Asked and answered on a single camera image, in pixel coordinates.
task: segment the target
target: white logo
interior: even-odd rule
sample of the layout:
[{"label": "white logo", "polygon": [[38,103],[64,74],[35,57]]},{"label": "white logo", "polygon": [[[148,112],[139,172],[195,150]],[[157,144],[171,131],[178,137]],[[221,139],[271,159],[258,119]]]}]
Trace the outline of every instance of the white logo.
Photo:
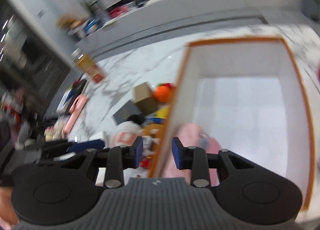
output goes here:
[{"label": "white logo", "polygon": [[161,181],[159,179],[156,179],[152,183],[157,187],[161,183]]}]

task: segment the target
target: pink plush toy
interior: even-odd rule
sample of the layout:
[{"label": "pink plush toy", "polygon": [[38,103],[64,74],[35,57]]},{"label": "pink plush toy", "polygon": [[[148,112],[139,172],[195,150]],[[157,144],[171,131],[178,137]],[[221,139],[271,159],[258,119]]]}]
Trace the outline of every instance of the pink plush toy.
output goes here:
[{"label": "pink plush toy", "polygon": [[[219,143],[214,138],[202,138],[200,137],[200,134],[206,135],[203,133],[203,129],[200,126],[194,123],[187,123],[180,128],[177,137],[185,147],[196,146],[204,148],[207,153],[218,154],[218,151],[221,149]],[[209,169],[209,171],[211,185],[215,186],[219,183],[216,169]],[[163,177],[184,177],[186,182],[190,183],[191,170],[178,170],[171,153]]]}]

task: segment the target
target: person's hand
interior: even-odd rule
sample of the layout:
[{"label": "person's hand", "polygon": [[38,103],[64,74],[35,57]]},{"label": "person's hand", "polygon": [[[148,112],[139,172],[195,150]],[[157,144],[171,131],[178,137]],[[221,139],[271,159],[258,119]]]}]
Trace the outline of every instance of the person's hand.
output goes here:
[{"label": "person's hand", "polygon": [[18,223],[11,204],[12,191],[11,187],[0,187],[0,226],[4,230],[12,229]]}]

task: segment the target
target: open box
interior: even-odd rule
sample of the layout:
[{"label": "open box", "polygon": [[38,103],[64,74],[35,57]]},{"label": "open box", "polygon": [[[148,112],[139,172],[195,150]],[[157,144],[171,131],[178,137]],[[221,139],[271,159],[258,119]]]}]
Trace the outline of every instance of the open box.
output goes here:
[{"label": "open box", "polygon": [[293,181],[307,209],[315,153],[308,99],[281,37],[188,45],[150,176],[161,177],[179,127],[192,122],[229,149]]}]

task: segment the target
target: glass door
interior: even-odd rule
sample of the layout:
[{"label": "glass door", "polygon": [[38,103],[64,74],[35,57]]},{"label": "glass door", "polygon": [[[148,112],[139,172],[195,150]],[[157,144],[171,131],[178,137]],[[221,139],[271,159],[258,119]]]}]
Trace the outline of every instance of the glass door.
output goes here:
[{"label": "glass door", "polygon": [[68,72],[9,3],[0,0],[0,79],[12,80],[26,92],[34,111],[44,114]]}]

